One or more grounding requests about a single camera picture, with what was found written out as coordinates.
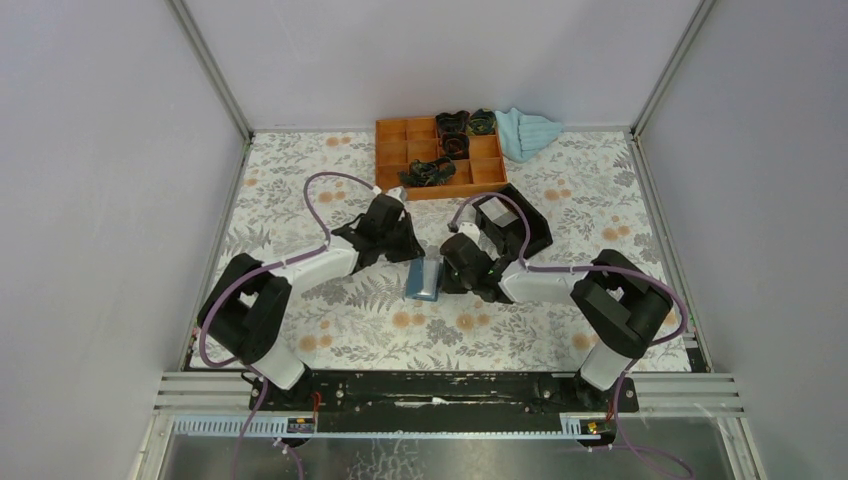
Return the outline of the blue leather card holder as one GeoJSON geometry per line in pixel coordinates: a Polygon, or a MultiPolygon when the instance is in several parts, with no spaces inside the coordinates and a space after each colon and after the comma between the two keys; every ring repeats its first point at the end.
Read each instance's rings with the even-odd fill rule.
{"type": "Polygon", "coordinates": [[[410,262],[405,297],[412,300],[436,302],[440,293],[442,261],[417,258],[410,262]]]}

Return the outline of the orange compartment tray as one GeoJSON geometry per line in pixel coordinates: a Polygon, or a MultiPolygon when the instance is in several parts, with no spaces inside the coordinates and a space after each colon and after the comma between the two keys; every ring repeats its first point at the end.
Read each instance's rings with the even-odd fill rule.
{"type": "Polygon", "coordinates": [[[380,119],[375,141],[377,185],[402,187],[410,200],[465,198],[508,183],[495,113],[487,109],[380,119]]]}

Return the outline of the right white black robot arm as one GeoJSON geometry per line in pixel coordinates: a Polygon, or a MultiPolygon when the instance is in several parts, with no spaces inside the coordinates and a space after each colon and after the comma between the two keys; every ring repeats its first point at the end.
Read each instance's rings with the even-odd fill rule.
{"type": "Polygon", "coordinates": [[[546,302],[575,306],[599,337],[577,371],[575,402],[597,412],[613,398],[627,367],[654,343],[678,301],[663,282],[635,267],[620,252],[605,249],[588,265],[529,265],[491,258],[476,241],[456,233],[440,253],[449,279],[489,303],[546,302]]]}

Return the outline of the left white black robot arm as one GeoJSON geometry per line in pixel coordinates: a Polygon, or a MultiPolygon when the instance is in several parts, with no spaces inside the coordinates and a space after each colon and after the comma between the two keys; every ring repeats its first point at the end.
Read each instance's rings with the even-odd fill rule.
{"type": "Polygon", "coordinates": [[[330,232],[316,253],[275,264],[243,253],[227,264],[197,316],[211,336],[241,364],[273,384],[272,398],[288,411],[309,401],[307,372],[281,336],[288,302],[305,291],[349,277],[384,258],[400,263],[421,258],[399,188],[380,193],[368,209],[330,232]]]}

